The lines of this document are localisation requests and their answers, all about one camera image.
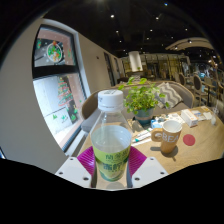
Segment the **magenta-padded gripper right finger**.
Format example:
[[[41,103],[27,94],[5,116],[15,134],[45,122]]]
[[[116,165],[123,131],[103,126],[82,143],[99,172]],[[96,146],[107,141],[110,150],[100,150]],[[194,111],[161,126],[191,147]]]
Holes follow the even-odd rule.
[[[135,147],[130,148],[127,164],[127,187],[139,188],[167,176],[155,157],[146,157]]]

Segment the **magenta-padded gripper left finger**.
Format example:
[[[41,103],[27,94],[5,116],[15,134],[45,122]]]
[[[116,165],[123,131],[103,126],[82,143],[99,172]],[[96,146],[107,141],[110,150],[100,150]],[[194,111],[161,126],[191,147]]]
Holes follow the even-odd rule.
[[[93,147],[89,147],[77,157],[68,157],[55,175],[81,187],[92,188],[96,182]]]

